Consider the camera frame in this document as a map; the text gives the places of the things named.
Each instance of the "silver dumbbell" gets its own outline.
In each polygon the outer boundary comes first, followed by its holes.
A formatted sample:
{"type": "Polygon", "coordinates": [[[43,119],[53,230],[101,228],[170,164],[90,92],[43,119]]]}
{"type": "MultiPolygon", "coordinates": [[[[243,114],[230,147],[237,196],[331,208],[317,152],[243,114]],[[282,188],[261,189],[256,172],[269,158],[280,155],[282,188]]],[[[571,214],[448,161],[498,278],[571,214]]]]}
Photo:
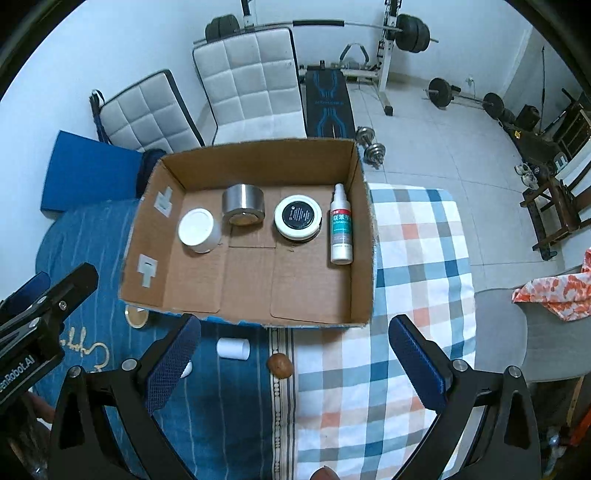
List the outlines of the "silver dumbbell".
{"type": "Polygon", "coordinates": [[[386,154],[386,147],[381,143],[372,143],[375,139],[375,132],[370,127],[358,127],[355,134],[355,140],[361,145],[365,152],[363,159],[372,165],[381,165],[384,163],[384,155],[386,154]]]}

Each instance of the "red and teal label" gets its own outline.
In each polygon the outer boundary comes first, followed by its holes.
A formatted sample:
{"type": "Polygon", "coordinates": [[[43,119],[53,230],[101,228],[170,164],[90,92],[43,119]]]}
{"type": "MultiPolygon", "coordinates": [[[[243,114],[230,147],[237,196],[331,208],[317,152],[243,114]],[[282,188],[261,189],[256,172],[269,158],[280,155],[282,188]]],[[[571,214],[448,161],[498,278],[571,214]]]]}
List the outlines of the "red and teal label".
{"type": "Polygon", "coordinates": [[[332,226],[332,244],[351,243],[351,212],[339,208],[330,212],[332,226]]]}

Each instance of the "silver duct tape roll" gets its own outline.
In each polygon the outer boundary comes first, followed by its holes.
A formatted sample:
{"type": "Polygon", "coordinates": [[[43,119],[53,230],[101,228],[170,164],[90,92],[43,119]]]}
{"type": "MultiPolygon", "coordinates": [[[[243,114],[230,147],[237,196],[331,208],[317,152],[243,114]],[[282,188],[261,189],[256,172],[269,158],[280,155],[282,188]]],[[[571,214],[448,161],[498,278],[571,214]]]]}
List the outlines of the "silver duct tape roll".
{"type": "Polygon", "coordinates": [[[265,218],[265,197],[254,185],[239,183],[228,187],[222,195],[225,222],[232,225],[253,225],[265,218]]]}

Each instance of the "white jar lid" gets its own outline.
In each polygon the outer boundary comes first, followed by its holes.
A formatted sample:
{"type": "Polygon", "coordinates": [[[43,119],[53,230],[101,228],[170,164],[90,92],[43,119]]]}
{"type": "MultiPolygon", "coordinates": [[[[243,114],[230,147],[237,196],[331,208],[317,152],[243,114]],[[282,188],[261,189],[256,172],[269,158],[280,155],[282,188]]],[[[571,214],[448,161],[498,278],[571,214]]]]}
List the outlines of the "white jar lid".
{"type": "Polygon", "coordinates": [[[185,214],[178,225],[178,238],[198,253],[205,253],[219,242],[216,222],[205,208],[195,208],[185,214]]]}
{"type": "Polygon", "coordinates": [[[289,240],[303,242],[320,230],[322,209],[318,202],[306,195],[291,195],[275,208],[275,225],[289,240]]]}

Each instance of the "black round label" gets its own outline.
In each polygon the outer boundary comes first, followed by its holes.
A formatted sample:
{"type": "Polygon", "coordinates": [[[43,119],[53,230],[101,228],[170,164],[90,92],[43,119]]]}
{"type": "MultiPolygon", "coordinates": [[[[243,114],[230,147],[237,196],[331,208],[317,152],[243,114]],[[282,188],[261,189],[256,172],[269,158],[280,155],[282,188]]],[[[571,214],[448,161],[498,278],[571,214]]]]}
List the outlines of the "black round label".
{"type": "Polygon", "coordinates": [[[281,216],[289,228],[302,230],[314,220],[314,209],[306,202],[291,202],[283,209],[281,216]]]}

